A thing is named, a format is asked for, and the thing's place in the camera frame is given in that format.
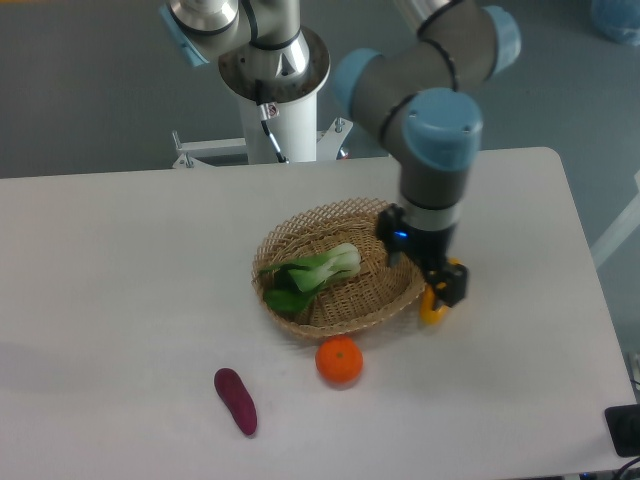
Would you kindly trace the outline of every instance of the wicker basket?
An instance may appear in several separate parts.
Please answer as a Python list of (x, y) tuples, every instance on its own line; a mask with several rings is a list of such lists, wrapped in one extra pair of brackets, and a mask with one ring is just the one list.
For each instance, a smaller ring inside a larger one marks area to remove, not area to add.
[[(374, 228), (378, 213), (387, 205), (369, 199), (332, 203), (296, 215), (264, 239), (253, 262), (252, 283), (278, 325), (306, 339), (352, 333), (388, 320), (422, 293), (422, 275), (404, 255), (395, 267), (386, 266), (387, 254)], [(272, 286), (273, 275), (260, 276), (260, 269), (344, 242), (354, 244), (362, 256), (357, 276), (323, 290), (299, 314), (279, 314), (265, 304), (263, 293)]]

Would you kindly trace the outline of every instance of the bok choy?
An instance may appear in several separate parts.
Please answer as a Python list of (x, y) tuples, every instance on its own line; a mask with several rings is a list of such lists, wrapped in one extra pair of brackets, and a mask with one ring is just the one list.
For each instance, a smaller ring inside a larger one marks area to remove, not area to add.
[(323, 288), (357, 275), (360, 260), (355, 245), (343, 243), (318, 255), (270, 265), (259, 272), (273, 272), (273, 288), (264, 292), (264, 301), (277, 312), (299, 313)]

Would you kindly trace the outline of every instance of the blue object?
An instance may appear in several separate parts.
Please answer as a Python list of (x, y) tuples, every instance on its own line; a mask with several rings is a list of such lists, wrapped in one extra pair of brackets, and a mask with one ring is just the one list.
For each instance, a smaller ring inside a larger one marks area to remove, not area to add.
[(411, 152), (445, 172), (469, 167), (480, 149), (482, 113), (464, 93), (432, 88), (409, 102), (402, 133)]
[(348, 54), (336, 68), (331, 89), (340, 107), (351, 117), (353, 93), (358, 85), (362, 72), (380, 52), (371, 48), (360, 48)]
[(196, 47), (193, 46), (191, 40), (182, 33), (182, 30), (180, 30), (180, 27), (171, 16), (171, 13), (169, 13), (169, 7), (164, 5), (160, 7), (159, 12), (165, 25), (169, 28), (169, 33), (171, 33), (174, 41), (180, 47), (180, 50), (187, 59), (187, 62), (189, 62), (192, 67), (199, 67), (200, 65), (208, 64), (209, 61), (202, 56)]
[(498, 40), (496, 65), (492, 73), (495, 75), (516, 61), (522, 49), (522, 39), (518, 24), (508, 12), (496, 6), (484, 7), (484, 10), (493, 20)]
[(593, 0), (591, 20), (612, 40), (640, 45), (640, 0)]

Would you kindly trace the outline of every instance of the gray floor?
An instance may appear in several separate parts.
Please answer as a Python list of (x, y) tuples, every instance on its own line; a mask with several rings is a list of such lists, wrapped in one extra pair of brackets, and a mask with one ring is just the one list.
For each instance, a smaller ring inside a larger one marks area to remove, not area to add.
[[(523, 36), (518, 63), (473, 92), (483, 147), (559, 152), (591, 244), (637, 193), (640, 48), (602, 37), (584, 0), (480, 3), (509, 10)], [(0, 177), (165, 169), (173, 129), (183, 141), (241, 136), (216, 69), (182, 61), (161, 4), (0, 4)], [(391, 0), (302, 0), (302, 16), (334, 64), (357, 47), (394, 54), (413, 42)], [(328, 126), (339, 110), (328, 89), (319, 100)], [(382, 153), (361, 131), (349, 145)], [(640, 350), (639, 266), (637, 231), (600, 271), (625, 352)]]

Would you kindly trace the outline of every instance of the sweet potato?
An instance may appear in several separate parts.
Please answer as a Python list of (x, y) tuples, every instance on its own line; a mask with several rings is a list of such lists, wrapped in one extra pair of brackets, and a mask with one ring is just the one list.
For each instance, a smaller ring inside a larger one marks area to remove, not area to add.
[(240, 376), (230, 368), (221, 368), (213, 378), (213, 385), (238, 428), (247, 436), (253, 435), (258, 428), (258, 415), (253, 399)]

